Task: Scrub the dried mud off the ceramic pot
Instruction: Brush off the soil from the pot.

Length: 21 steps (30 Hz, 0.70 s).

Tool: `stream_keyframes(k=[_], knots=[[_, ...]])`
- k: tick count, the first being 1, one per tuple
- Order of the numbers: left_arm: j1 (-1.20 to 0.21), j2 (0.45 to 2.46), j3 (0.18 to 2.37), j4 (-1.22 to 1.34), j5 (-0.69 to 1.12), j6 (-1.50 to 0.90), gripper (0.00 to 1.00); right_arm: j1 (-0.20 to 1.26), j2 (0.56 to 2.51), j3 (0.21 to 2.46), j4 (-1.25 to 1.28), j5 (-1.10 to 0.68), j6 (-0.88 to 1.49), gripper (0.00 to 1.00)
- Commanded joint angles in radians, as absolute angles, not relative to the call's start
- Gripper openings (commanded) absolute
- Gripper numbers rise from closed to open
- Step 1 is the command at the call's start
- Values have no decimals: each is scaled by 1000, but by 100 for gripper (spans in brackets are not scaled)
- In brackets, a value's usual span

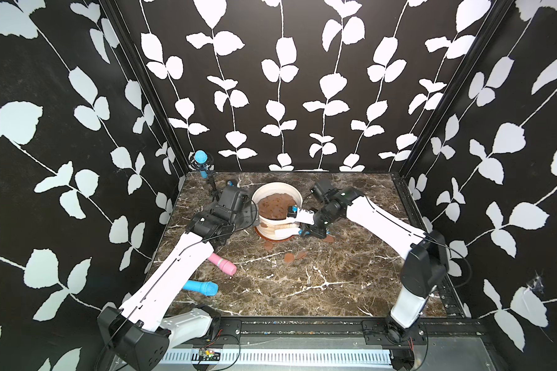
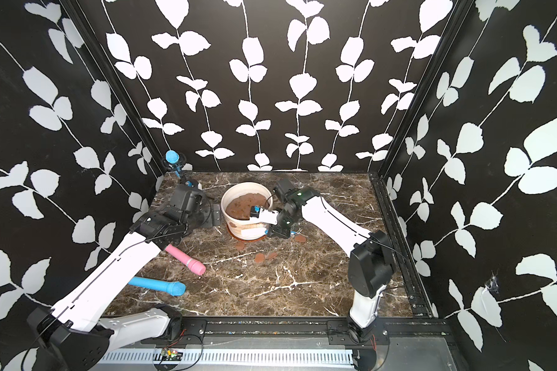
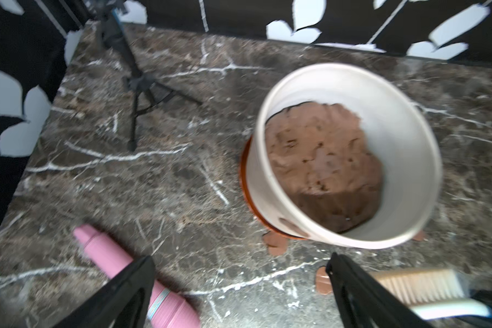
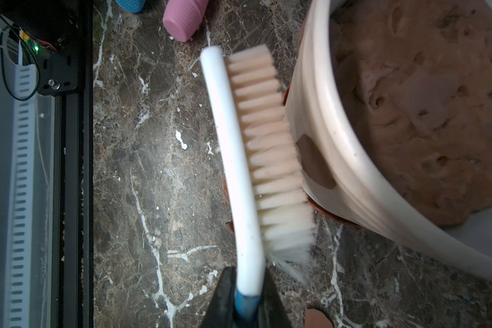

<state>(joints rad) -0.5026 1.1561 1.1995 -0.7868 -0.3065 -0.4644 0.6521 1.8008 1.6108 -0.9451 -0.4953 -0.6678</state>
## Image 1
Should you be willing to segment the terracotta saucer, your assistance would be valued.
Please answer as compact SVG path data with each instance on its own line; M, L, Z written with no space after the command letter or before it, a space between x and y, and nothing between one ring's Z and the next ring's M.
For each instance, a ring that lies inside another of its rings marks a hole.
M278 229L256 227L255 230L261 237L275 242L287 241L293 236L298 236L301 232L299 227L280 227Z

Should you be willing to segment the white ceramic pot with mud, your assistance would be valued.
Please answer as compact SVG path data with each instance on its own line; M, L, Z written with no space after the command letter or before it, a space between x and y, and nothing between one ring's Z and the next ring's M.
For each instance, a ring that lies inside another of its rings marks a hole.
M268 228L270 225L292 224L286 220L287 208L301 207L303 197L294 186L284 182L270 182L259 187L252 195L259 211L259 225Z

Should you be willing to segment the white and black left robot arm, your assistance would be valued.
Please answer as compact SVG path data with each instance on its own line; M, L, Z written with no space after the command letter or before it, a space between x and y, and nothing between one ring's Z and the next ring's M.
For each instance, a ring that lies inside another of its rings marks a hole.
M226 186L219 200L193 216L176 247L145 284L120 308L101 311L97 325L104 346L94 369L111 352L135 370L152 370L174 346L192 339L215 339L221 322L215 310L200 305L182 315L166 313L215 248L257 223L257 206L248 191Z

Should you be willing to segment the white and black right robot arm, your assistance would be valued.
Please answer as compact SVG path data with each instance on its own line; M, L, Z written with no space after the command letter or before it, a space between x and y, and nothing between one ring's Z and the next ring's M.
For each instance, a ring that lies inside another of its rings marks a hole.
M287 212L287 216L302 224L300 236L324 239L329 225L346 218L369 230L404 260L400 273L402 289L386 317L383 332L394 344L408 340L429 296L449 270L443 235L401 221L354 187L339 190L322 179L314 184L310 194L320 202L320 209L289 207Z

